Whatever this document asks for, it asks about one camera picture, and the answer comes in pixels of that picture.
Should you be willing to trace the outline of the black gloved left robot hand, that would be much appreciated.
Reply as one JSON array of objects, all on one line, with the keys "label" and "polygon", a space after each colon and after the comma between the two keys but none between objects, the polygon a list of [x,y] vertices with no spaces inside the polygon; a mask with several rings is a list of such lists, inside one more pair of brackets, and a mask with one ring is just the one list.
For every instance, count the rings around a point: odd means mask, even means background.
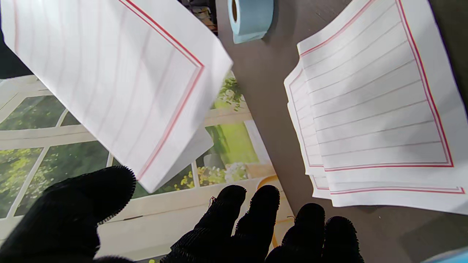
[{"label": "black gloved left robot hand", "polygon": [[[96,258],[98,226],[129,203],[137,181],[125,166],[107,167],[48,187],[1,245],[2,263],[130,263]],[[356,230],[345,217],[325,218],[321,205],[299,210],[281,245],[269,250],[279,190],[265,185],[238,218],[246,189],[229,185],[171,246],[162,263],[362,263]]]}]

